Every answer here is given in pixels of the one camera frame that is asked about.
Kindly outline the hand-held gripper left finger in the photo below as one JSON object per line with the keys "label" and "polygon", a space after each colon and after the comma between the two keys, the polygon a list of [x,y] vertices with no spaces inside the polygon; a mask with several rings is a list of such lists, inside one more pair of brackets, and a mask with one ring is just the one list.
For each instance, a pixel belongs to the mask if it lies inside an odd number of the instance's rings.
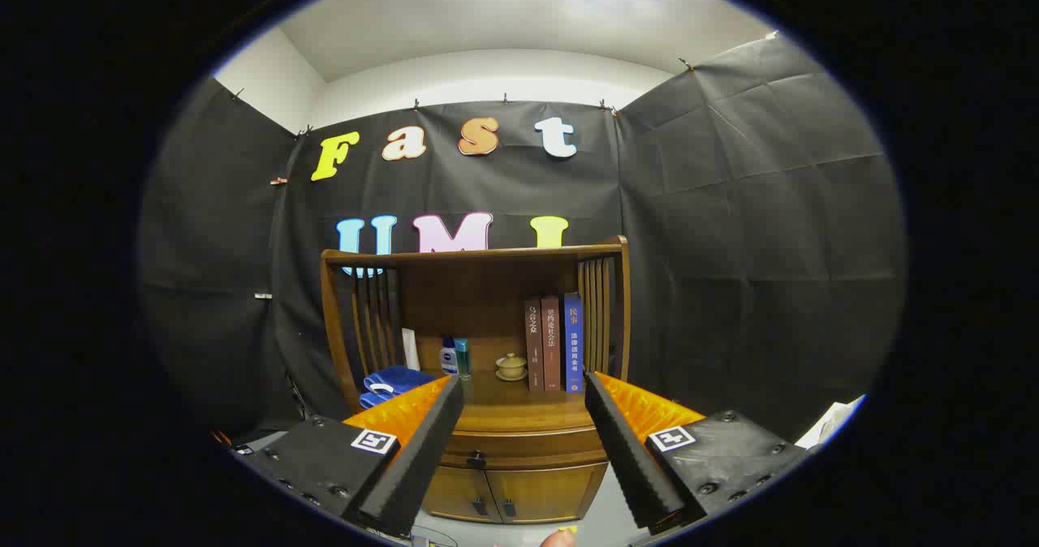
{"label": "hand-held gripper left finger", "polygon": [[345,420],[313,416],[262,447],[233,452],[298,502],[367,531],[409,537],[463,411],[444,376]]}

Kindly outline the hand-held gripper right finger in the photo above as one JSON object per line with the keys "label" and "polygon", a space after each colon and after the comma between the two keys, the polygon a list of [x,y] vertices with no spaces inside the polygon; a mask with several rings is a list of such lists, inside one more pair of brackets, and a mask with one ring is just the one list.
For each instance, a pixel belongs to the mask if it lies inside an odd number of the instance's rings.
{"label": "hand-held gripper right finger", "polygon": [[587,371],[585,406],[638,528],[665,532],[738,506],[808,451],[738,411],[702,415]]}

